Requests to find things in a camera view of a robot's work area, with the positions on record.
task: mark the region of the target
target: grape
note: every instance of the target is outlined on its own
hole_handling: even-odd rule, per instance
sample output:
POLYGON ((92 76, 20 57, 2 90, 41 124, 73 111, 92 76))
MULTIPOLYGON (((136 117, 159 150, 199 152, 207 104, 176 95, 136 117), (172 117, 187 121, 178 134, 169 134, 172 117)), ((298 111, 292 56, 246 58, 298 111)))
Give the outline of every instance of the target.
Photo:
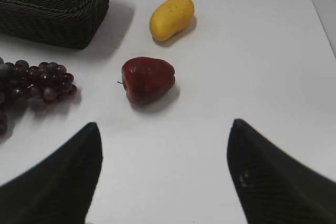
POLYGON ((41 63, 38 65, 38 68, 46 67, 47 65, 48 65, 47 62, 41 62, 41 63))
POLYGON ((42 90, 39 89, 36 86, 31 86, 29 88, 29 94, 30 94, 31 98, 33 98, 33 99, 42 99, 42 97, 43 97, 42 90))
POLYGON ((42 66, 42 67, 38 67, 38 71, 40 73, 47 73, 47 72, 49 72, 49 69, 45 66, 42 66))
POLYGON ((72 89, 70 90, 70 92, 68 94, 70 96, 73 96, 73 95, 77 94, 77 87, 75 85, 72 85, 72 89))
POLYGON ((28 71, 27 71, 28 80, 36 81, 36 80, 38 80, 39 77, 40 77, 40 72, 39 72, 38 67, 33 66, 33 67, 30 67, 28 69, 28 71))
POLYGON ((9 64, 0 64, 0 78, 5 78, 10 75, 12 67, 9 64))
POLYGON ((13 68, 13 76, 17 79, 27 77, 27 69, 22 66, 15 66, 13 68))
POLYGON ((7 123, 0 122, 0 135, 3 135, 7 132, 7 123))
POLYGON ((21 79, 21 87, 28 88, 31 85, 31 81, 29 81, 27 78, 21 79))
POLYGON ((57 92, 52 88, 45 88, 43 91, 43 97, 45 100, 54 100, 57 96, 57 92))
POLYGON ((73 75, 70 74, 70 73, 64 73, 64 74, 62 75, 62 81, 63 81, 63 82, 71 82, 71 83, 73 83, 74 79, 75 79, 75 78, 74 78, 73 75))
POLYGON ((71 82, 63 82, 60 86, 60 90, 63 92, 63 93, 67 93, 69 92, 70 90, 72 89, 72 84, 71 82))
POLYGON ((49 64, 47 65, 47 68, 48 68, 49 70, 51 70, 51 71, 54 71, 54 69, 55 69, 57 66, 58 66, 57 63, 55 63, 55 62, 51 62, 51 63, 49 63, 49 64))
POLYGON ((6 65, 9 65, 10 68, 12 68, 12 69, 15 67, 15 65, 14 65, 13 63, 11 63, 11 62, 6 62, 5 64, 6 64, 6 65))
POLYGON ((29 68, 29 64, 27 61, 25 60, 18 60, 16 63, 15 63, 16 66, 20 66, 20 67, 23 67, 24 69, 28 69, 29 68))
POLYGON ((7 131, 3 110, 15 100, 43 99, 46 104, 60 102, 77 93, 74 77, 55 62, 41 62, 38 67, 25 60, 4 63, 0 57, 0 135, 7 131))
POLYGON ((66 67, 64 67, 63 65, 58 65, 58 66, 55 68, 55 71, 58 72, 58 73, 66 73, 66 72, 67 72, 67 69, 66 69, 66 67))
POLYGON ((62 75, 55 72, 51 75, 50 79, 51 79, 52 82, 58 83, 59 81, 62 80, 62 75))
POLYGON ((49 85, 51 83, 51 74, 49 73, 42 73, 40 75, 40 81, 42 85, 49 85))
POLYGON ((7 86, 8 89, 12 90, 14 88, 20 87, 21 83, 18 80, 10 80, 10 81, 7 82, 6 86, 7 86))
POLYGON ((12 97, 14 99, 18 99, 18 100, 24 99, 25 98, 24 89, 23 88, 15 88, 15 89, 13 89, 13 91, 12 91, 12 97))

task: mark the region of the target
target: purple grapes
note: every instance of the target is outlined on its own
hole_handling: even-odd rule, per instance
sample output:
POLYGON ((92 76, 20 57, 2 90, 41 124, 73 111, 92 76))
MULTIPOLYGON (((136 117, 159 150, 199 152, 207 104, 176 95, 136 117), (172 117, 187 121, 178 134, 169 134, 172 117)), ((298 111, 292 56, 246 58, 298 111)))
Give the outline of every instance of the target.
POLYGON ((29 88, 29 94, 31 98, 36 99, 36 100, 43 98, 42 90, 37 86, 31 86, 29 88))
POLYGON ((66 73, 67 72, 67 68, 64 67, 63 65, 58 65, 56 68, 55 68, 55 71, 57 73, 66 73))
POLYGON ((28 70, 29 68, 29 64, 27 61, 25 60, 18 60, 16 63, 15 63, 16 66, 20 66, 22 68, 24 68, 25 70, 28 70))
POLYGON ((43 91, 43 98, 45 100, 54 100, 57 97, 57 92, 56 90, 52 89, 52 88, 45 88, 43 91))
POLYGON ((41 62, 29 66, 25 60, 15 64, 4 63, 0 57, 0 135, 7 131, 7 116, 4 110, 16 100, 43 100, 46 104, 63 101, 76 95, 74 77, 67 68, 55 62, 41 62))

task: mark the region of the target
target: white table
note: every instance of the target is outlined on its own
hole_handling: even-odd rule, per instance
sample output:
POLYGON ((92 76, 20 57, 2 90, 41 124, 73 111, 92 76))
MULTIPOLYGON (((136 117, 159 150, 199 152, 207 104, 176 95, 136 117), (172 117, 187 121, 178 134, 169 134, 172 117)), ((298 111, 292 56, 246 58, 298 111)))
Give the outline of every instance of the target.
POLYGON ((193 0, 196 29, 160 46, 149 19, 164 1, 112 0, 80 52, 0 37, 6 61, 63 63, 82 88, 80 102, 53 113, 28 107, 10 115, 15 127, 0 147, 0 184, 96 121, 104 162, 88 221, 243 224, 226 163, 234 118, 336 179, 336 62, 312 1, 193 0), (117 81, 137 56, 170 62, 176 88, 136 111, 117 81))

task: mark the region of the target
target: basket rim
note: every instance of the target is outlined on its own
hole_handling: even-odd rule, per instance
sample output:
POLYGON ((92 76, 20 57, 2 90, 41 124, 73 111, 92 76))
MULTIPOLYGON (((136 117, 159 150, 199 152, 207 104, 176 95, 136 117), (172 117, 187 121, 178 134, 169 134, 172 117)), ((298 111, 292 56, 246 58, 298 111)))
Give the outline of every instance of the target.
POLYGON ((69 10, 62 10, 62 9, 49 9, 43 6, 38 6, 29 3, 22 3, 20 1, 13 1, 13 0, 0 0, 0 6, 12 7, 13 9, 22 9, 27 11, 27 9, 33 11, 39 11, 40 14, 54 14, 55 17, 57 16, 68 16, 68 15, 75 15, 78 12, 84 10, 90 3, 94 2, 94 0, 84 0, 80 5, 73 7, 69 10))

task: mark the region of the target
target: grape bunch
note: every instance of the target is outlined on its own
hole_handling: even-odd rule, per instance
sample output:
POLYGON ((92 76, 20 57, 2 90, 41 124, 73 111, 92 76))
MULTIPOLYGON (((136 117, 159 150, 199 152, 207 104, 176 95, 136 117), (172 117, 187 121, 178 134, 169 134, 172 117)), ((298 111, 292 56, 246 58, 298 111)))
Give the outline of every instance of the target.
POLYGON ((15 101, 30 98, 46 104, 63 101, 77 93, 73 80, 66 67, 55 62, 29 66, 25 60, 13 64, 0 58, 0 135, 7 131, 4 111, 15 101))

